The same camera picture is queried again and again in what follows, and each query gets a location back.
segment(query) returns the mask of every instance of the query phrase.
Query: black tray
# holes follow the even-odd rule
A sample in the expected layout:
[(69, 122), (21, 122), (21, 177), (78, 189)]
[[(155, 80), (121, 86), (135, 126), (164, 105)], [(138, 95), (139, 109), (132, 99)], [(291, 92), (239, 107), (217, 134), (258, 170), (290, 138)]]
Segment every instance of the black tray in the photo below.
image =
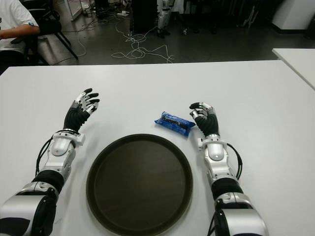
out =
[(124, 236), (153, 236), (175, 224), (192, 195), (185, 155), (170, 141), (135, 134), (106, 147), (87, 180), (92, 213), (108, 230)]

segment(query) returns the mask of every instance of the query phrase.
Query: robotic finger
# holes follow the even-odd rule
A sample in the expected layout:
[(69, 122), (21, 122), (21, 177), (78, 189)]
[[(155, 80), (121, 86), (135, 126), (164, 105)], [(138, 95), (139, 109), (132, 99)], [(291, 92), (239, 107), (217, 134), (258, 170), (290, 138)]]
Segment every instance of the robotic finger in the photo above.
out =
[(81, 110), (85, 111), (88, 108), (88, 105), (90, 105), (91, 103), (99, 102), (99, 99), (91, 99), (91, 98), (94, 98), (97, 96), (98, 96), (98, 93), (92, 93), (90, 95), (85, 95), (83, 97), (83, 100), (82, 100)]
[(205, 110), (196, 110), (194, 109), (190, 115), (192, 116), (193, 119), (196, 119), (197, 117), (202, 117), (204, 119), (207, 118), (208, 113)]
[(92, 113), (95, 112), (97, 110), (97, 108), (98, 108), (98, 103), (96, 102), (96, 103), (93, 103), (92, 105), (90, 105), (87, 108), (86, 112), (89, 113), (90, 115), (92, 115)]
[(83, 92), (81, 92), (79, 94), (79, 96), (77, 96), (77, 98), (74, 100), (75, 103), (81, 103), (82, 102), (82, 99), (84, 98), (85, 95), (87, 95), (88, 93), (92, 92), (92, 89), (91, 88), (88, 88), (86, 90), (84, 90)]
[(205, 102), (195, 102), (195, 103), (192, 103), (189, 107), (190, 109), (203, 109), (203, 110), (211, 110), (213, 109), (212, 106), (210, 106), (208, 103), (205, 103)]

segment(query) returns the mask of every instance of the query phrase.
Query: blue package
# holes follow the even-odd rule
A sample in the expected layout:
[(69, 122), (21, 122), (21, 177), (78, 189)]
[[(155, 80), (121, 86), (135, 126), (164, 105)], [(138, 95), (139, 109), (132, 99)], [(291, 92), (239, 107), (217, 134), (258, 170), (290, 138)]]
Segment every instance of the blue package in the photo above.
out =
[(190, 129), (195, 126), (195, 123), (173, 116), (167, 112), (163, 112), (161, 118), (155, 120), (154, 122), (187, 137)]

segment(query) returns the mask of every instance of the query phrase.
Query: gray floor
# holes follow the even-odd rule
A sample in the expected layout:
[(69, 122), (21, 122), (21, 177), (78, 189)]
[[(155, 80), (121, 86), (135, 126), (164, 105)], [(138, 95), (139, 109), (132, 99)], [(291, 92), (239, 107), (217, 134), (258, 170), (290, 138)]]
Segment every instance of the gray floor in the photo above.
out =
[[(77, 34), (83, 24), (90, 23), (94, 17), (80, 15), (74, 22), (70, 21), (64, 3), (58, 5), (65, 36), (72, 43), (72, 49), (80, 55), (84, 52), (78, 43)], [(116, 52), (127, 54), (132, 50), (131, 43), (116, 31), (117, 28), (128, 32), (129, 19), (117, 20), (111, 16), (106, 24), (95, 24), (90, 31), (78, 33), (80, 42), (86, 48), (86, 55), (76, 59), (68, 59), (58, 65), (92, 65), (92, 64), (143, 64), (166, 63), (166, 59), (154, 55), (145, 55), (141, 59), (118, 59), (111, 55)], [(272, 53), (273, 48), (315, 48), (315, 40), (308, 40), (302, 34), (278, 34), (268, 26), (253, 26), (248, 28), (220, 28), (213, 35), (207, 29), (200, 29), (199, 34), (190, 32), (182, 35), (182, 25), (179, 21), (171, 21), (168, 27), (170, 36), (157, 38), (154, 32), (147, 35), (147, 40), (140, 44), (147, 50), (167, 45), (170, 55), (174, 55), (174, 63), (181, 62), (211, 62), (239, 60), (270, 60), (277, 59)], [(42, 55), (50, 64), (71, 57), (68, 50), (54, 36), (40, 40)], [(165, 47), (156, 51), (166, 56)]]

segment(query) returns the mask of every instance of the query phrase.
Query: chair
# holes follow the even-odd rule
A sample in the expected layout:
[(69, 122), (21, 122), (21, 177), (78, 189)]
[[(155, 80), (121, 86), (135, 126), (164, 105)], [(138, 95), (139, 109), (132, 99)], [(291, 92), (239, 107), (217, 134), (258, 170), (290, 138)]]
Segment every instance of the chair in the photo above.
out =
[[(69, 50), (69, 52), (78, 59), (77, 55), (70, 48), (71, 43), (62, 33), (62, 26), (59, 22), (60, 15), (53, 9), (52, 0), (20, 0), (23, 6), (32, 14), (36, 22), (38, 23), (40, 34), (21, 37), (13, 40), (11, 43), (20, 43), (25, 41), (26, 48), (24, 51), (25, 62), (28, 65), (34, 65), (41, 60), (44, 65), (49, 65), (47, 61), (39, 54), (38, 48), (38, 36), (44, 36), (54, 34), (59, 41)], [(29, 49), (34, 53), (33, 59), (28, 56)]]

